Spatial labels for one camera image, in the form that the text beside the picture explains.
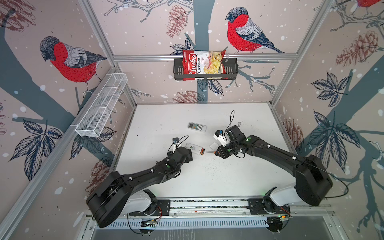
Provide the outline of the white battery cover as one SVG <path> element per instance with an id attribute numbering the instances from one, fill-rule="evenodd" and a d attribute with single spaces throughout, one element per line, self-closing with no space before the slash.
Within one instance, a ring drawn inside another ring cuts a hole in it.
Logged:
<path id="1" fill-rule="evenodd" d="M 210 144 L 209 147 L 210 147 L 211 150 L 215 151 L 215 150 L 217 150 L 219 145 L 216 142 L 213 142 L 212 144 Z"/>

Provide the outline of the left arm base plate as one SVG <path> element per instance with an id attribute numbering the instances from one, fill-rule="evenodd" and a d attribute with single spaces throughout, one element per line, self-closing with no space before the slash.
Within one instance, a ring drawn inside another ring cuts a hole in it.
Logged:
<path id="1" fill-rule="evenodd" d="M 150 206 L 143 212 L 129 213 L 130 217 L 160 217 L 169 216 L 171 209 L 170 200 L 157 200 L 150 204 Z"/>

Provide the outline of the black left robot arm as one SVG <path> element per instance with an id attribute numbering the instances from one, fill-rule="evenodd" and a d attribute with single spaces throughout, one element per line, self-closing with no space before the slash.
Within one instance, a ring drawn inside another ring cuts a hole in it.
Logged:
<path id="1" fill-rule="evenodd" d="M 192 160 L 192 151 L 179 147 L 147 170 L 129 175 L 117 171 L 109 174 L 86 200 L 98 226 L 105 228 L 114 222 L 131 195 L 176 178 L 183 164 Z"/>

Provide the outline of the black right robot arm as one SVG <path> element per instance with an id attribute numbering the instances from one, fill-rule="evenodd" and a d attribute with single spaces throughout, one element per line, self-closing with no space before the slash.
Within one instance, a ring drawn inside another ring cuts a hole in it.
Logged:
<path id="1" fill-rule="evenodd" d="M 333 187 L 322 161 L 314 155 L 302 157 L 277 148 L 257 136 L 246 137 L 238 126 L 225 131 L 217 130 L 214 138 L 221 143 L 215 155 L 222 159 L 242 153 L 266 160 L 295 178 L 294 184 L 280 189 L 273 187 L 264 195 L 263 204 L 268 212 L 300 201 L 310 206 L 319 206 Z"/>

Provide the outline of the grey-faced white remote control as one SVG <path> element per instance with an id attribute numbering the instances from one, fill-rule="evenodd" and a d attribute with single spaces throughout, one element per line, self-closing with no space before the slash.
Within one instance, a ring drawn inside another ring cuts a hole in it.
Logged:
<path id="1" fill-rule="evenodd" d="M 188 128 L 194 131 L 199 131 L 199 132 L 206 132 L 207 126 L 206 125 L 201 125 L 201 124 L 196 124 L 196 123 L 188 123 Z"/>

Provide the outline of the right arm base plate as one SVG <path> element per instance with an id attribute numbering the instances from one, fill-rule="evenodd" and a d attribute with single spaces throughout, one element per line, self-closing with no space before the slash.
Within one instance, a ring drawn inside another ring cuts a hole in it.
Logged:
<path id="1" fill-rule="evenodd" d="M 247 209 L 250 210 L 251 215 L 290 215 L 290 206 L 277 206 L 271 200 L 253 198 L 248 199 L 249 206 Z"/>

